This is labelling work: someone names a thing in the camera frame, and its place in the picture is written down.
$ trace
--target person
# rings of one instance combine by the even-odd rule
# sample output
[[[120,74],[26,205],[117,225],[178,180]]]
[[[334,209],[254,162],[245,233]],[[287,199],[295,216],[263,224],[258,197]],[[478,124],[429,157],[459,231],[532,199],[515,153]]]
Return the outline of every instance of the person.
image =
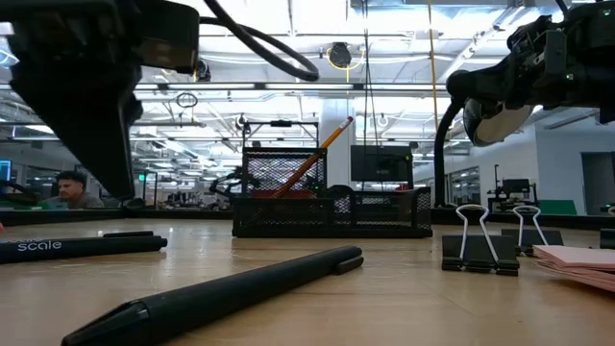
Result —
[[[65,202],[70,210],[103,208],[105,205],[98,197],[86,193],[86,177],[76,171],[63,171],[56,176],[59,196],[45,202]]]

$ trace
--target black marker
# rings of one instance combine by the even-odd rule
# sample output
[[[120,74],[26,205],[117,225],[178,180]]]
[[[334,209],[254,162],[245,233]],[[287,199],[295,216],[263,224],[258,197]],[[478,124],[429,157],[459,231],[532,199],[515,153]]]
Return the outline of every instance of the black marker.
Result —
[[[344,246],[155,294],[109,311],[65,336],[61,345],[157,344],[334,271],[347,272],[362,263],[360,248]]]
[[[166,239],[146,233],[0,242],[0,264],[159,251]]]

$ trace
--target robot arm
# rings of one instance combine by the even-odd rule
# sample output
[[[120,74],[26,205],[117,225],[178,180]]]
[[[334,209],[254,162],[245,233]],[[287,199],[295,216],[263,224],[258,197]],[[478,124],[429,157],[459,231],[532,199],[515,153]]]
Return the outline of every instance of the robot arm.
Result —
[[[135,194],[128,134],[143,113],[133,95],[141,66],[193,74],[200,24],[227,27],[255,53],[294,77],[319,78],[318,69],[305,57],[236,24],[217,1],[204,1],[217,18],[200,17],[189,6],[164,0],[0,1],[0,22],[11,22],[9,45],[19,59],[11,67],[12,89],[117,199]],[[253,36],[307,70],[276,56]],[[97,142],[105,142],[104,151],[96,150]]]
[[[455,116],[477,146],[503,141],[536,105],[599,108],[601,123],[615,120],[615,2],[598,1],[522,26],[508,38],[510,54],[495,66],[457,71],[447,81],[452,102],[434,144],[435,205],[444,206],[444,141]]]

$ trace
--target black cable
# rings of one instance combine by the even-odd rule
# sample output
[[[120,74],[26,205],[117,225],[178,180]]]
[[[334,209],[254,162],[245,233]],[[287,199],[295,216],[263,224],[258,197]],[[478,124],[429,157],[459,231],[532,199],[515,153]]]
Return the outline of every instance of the black cable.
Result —
[[[367,77],[369,74],[369,45],[366,34],[366,28],[368,23],[365,20],[365,7],[367,6],[366,0],[361,0],[361,14],[363,15],[363,21],[366,27],[363,28],[363,34],[365,37],[365,109],[363,111],[363,171],[367,168],[367,101],[368,101],[368,84]],[[361,192],[365,190],[365,173],[363,173],[363,181],[361,182]]]
[[[363,13],[363,20],[365,22],[365,28],[363,28],[363,36],[365,38],[365,124],[367,126],[367,101],[368,101],[368,92],[369,98],[371,98],[372,102],[372,120],[374,121],[374,137],[376,139],[376,163],[380,162],[380,148],[378,143],[378,122],[376,121],[376,107],[374,106],[374,90],[372,89],[372,71],[369,64],[369,9],[367,5],[367,0],[362,0],[361,12]],[[384,182],[382,179],[381,182],[381,191],[384,192]]]
[[[226,11],[224,11],[224,9],[216,0],[204,1],[208,5],[209,9],[213,12],[213,14],[217,16],[217,18],[201,17],[201,20],[199,21],[201,24],[223,26],[229,29],[241,42],[243,42],[243,44],[248,46],[248,48],[250,48],[253,52],[255,52],[257,55],[259,55],[261,58],[265,59],[272,65],[278,67],[280,70],[304,81],[318,81],[318,79],[320,78],[318,68],[306,57],[295,52],[292,48],[288,47],[287,45],[283,44],[282,42],[278,41],[273,37],[270,37],[265,33],[262,33],[248,26],[235,23],[234,20],[226,13]],[[303,65],[307,69],[307,71],[301,68],[297,68],[291,63],[284,61],[282,58],[278,57],[276,54],[263,47],[262,44],[258,43],[253,37],[258,37],[263,41],[271,44],[272,46],[280,49],[289,57]]]
[[[435,141],[433,142],[433,181],[435,190],[435,207],[446,207],[444,198],[444,141],[446,134],[449,132],[449,127],[453,124],[453,120],[463,108],[463,98],[453,98],[451,105],[446,109],[444,116],[440,119],[437,132],[435,133]]]

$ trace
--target black binder clip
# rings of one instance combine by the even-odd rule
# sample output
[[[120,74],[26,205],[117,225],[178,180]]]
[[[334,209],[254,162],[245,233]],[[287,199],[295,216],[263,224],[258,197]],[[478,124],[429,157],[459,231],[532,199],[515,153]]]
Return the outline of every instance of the black binder clip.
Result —
[[[615,230],[600,230],[600,248],[615,250]]]
[[[462,210],[483,210],[480,228],[483,235],[468,235],[468,218]],[[484,220],[489,209],[467,205],[456,209],[463,220],[463,235],[442,235],[442,270],[518,276],[519,261],[515,257],[515,242],[512,236],[489,235]]]
[[[521,214],[524,210],[534,211],[535,214],[532,217],[535,230],[524,230],[524,217]],[[543,231],[538,224],[538,215],[541,210],[533,206],[519,206],[515,207],[512,212],[519,217],[519,229],[518,230],[502,230],[502,235],[510,235],[517,239],[517,247],[515,252],[517,256],[524,254],[528,257],[534,256],[534,245],[564,245],[564,240],[561,238],[560,231]]]

